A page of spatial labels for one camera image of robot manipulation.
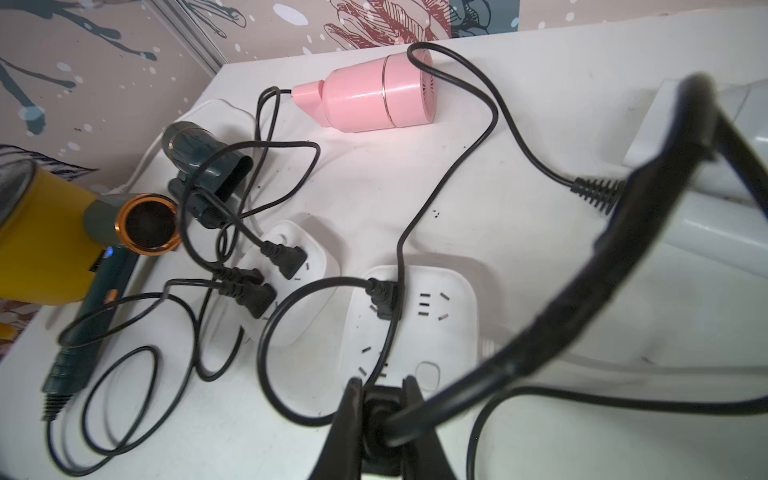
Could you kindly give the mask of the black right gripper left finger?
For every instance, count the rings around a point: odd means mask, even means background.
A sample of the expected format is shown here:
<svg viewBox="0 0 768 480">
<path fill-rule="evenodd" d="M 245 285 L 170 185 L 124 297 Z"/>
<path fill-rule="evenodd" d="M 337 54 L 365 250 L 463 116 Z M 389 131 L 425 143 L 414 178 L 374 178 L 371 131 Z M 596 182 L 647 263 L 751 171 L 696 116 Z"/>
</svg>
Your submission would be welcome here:
<svg viewBox="0 0 768 480">
<path fill-rule="evenodd" d="M 311 480 L 361 478 L 363 427 L 363 383 L 347 383 L 320 456 L 309 476 Z"/>
</svg>

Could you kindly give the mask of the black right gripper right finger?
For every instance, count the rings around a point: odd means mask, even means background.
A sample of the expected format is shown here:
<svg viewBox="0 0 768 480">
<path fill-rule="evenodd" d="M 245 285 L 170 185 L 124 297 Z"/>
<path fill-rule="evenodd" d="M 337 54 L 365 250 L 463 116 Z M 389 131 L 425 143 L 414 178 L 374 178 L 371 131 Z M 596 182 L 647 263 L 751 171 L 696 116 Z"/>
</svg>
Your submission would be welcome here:
<svg viewBox="0 0 768 480">
<path fill-rule="evenodd" d="M 403 381 L 404 408 L 424 403 L 417 380 L 408 376 Z M 402 479 L 405 480 L 455 480 L 457 479 L 443 450 L 434 427 L 402 447 Z"/>
</svg>

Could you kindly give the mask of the white folding hair dryer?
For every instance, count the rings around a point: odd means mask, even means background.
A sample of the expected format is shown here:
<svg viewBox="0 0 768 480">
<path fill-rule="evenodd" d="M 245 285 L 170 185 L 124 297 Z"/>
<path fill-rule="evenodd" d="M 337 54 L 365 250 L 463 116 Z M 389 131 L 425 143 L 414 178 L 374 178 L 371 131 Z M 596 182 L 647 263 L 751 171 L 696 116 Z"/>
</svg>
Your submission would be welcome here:
<svg viewBox="0 0 768 480">
<path fill-rule="evenodd" d="M 655 157 L 671 126 L 679 81 L 662 82 L 623 165 L 637 168 Z M 767 164 L 767 81 L 720 84 L 726 117 Z M 749 273 L 767 276 L 767 221 L 724 158 L 704 165 L 692 180 L 662 241 Z"/>
</svg>

